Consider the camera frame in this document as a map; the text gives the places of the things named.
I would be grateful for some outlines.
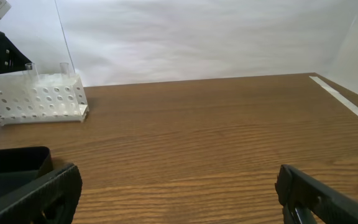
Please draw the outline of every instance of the brown wooden surface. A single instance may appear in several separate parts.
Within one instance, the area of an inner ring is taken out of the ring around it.
[[[308,75],[86,88],[84,123],[0,127],[0,149],[78,165],[74,223],[282,223],[280,164],[358,200],[358,117]]]

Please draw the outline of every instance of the white tape strip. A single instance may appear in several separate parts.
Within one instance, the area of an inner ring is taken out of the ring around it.
[[[345,105],[347,108],[349,108],[353,113],[358,115],[358,107],[354,105],[352,102],[350,102],[348,99],[343,97],[338,91],[331,88],[327,83],[322,81],[319,77],[310,77],[312,80],[314,80],[316,83],[321,85],[325,90],[327,90],[332,96],[334,96],[337,100],[339,100],[343,105]]]

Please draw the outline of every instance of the thin wire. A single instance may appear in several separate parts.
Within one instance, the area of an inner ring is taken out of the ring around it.
[[[60,27],[62,28],[63,38],[65,39],[65,44],[66,44],[68,56],[69,56],[70,61],[71,61],[71,66],[73,67],[73,72],[75,73],[75,68],[74,68],[73,59],[71,58],[70,50],[68,49],[67,40],[66,40],[66,35],[65,35],[65,30],[63,29],[62,20],[60,19],[59,8],[57,7],[57,2],[56,2],[56,0],[55,0],[55,6],[56,6],[56,11],[57,11],[57,16],[59,17]]]

